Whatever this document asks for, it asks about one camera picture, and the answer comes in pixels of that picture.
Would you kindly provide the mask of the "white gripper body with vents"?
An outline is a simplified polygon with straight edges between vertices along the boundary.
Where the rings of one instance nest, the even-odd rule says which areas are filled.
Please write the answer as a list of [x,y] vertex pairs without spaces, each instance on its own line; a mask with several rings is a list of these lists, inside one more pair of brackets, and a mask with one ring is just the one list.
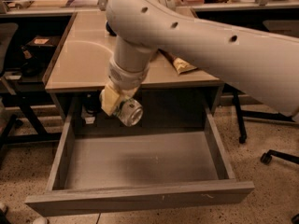
[[145,80],[150,67],[146,65],[141,71],[132,72],[121,68],[111,58],[108,67],[108,77],[110,81],[119,89],[129,91],[138,88]]

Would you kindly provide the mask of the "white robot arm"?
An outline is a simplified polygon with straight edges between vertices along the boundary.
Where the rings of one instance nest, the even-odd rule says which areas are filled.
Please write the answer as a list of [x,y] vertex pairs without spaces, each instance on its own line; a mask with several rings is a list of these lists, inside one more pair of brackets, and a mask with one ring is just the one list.
[[118,90],[139,87],[151,54],[161,49],[298,120],[296,38],[185,17],[173,5],[173,0],[107,2],[107,22],[117,34],[109,75]]

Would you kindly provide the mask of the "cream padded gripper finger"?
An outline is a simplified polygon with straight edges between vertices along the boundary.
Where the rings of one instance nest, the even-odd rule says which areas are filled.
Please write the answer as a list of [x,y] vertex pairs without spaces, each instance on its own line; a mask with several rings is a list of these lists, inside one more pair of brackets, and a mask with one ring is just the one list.
[[107,83],[101,91],[101,107],[109,116],[115,112],[121,99],[122,93],[113,83]]

